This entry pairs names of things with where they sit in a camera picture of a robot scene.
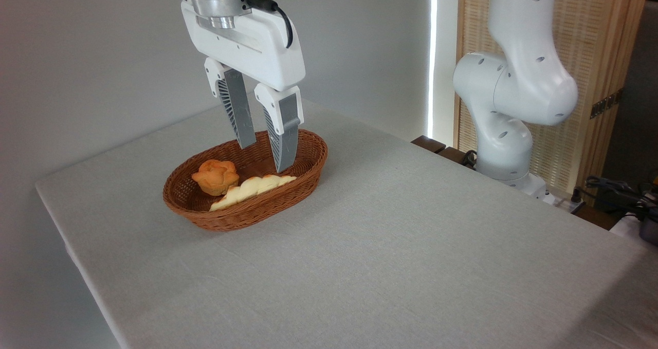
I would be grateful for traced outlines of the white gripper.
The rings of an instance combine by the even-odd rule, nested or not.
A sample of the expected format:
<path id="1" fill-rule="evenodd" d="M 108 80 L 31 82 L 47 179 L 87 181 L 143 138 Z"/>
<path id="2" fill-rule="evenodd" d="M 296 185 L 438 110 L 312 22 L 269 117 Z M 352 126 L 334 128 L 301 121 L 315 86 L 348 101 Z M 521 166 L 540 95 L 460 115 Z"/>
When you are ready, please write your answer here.
<path id="1" fill-rule="evenodd" d="M 305 121 L 296 86 L 306 76 L 298 35 L 286 48 L 284 19 L 263 10 L 236 16 L 233 28 L 220 29 L 197 16 L 190 4 L 180 7 L 193 45 L 208 56 L 204 68 L 211 93 L 224 107 L 242 149 L 257 141 L 242 73 L 260 82 L 254 95 L 263 106 L 277 172 L 285 171 L 295 161 L 298 129 Z"/>

